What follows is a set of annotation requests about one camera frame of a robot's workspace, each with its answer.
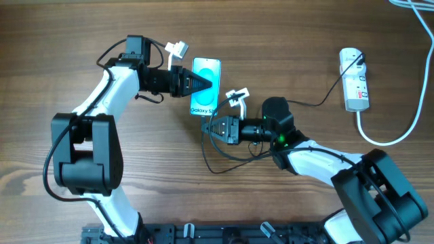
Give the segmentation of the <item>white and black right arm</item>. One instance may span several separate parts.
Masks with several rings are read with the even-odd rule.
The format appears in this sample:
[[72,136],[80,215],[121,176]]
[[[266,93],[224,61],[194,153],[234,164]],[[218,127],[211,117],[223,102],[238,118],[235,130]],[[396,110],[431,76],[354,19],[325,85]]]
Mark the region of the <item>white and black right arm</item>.
[[385,151],[357,154],[319,145],[295,127],[283,97],[266,99],[259,119],[202,117],[201,135],[212,144],[267,142],[267,152],[239,158],[239,164],[271,157],[281,170],[332,186],[343,208],[323,221],[329,242],[407,243],[410,229],[428,216],[427,205]]

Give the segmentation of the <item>blue-screen Galaxy smartphone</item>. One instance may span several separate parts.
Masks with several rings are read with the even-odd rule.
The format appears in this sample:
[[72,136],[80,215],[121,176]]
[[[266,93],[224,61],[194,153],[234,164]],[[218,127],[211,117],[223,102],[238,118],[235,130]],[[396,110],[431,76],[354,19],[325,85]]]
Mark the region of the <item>blue-screen Galaxy smartphone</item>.
[[193,59],[193,72],[211,81],[212,86],[191,96],[190,114],[210,116],[218,105],[221,61],[218,59],[195,57]]

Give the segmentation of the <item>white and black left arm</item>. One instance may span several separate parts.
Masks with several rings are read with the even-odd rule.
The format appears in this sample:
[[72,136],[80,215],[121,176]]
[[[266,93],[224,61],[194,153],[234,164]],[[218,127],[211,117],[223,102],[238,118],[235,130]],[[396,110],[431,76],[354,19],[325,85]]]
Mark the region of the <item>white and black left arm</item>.
[[43,185],[51,197],[66,201],[49,186],[48,168],[53,167],[57,185],[72,194],[69,201],[87,201],[94,208],[103,223],[103,239],[138,243],[146,231],[120,185],[123,155],[116,124],[139,92],[179,98],[208,89],[212,82],[181,66],[152,67],[151,47],[162,46],[153,39],[129,35],[123,43],[125,51],[101,66],[101,82],[90,96],[73,112],[52,119]]

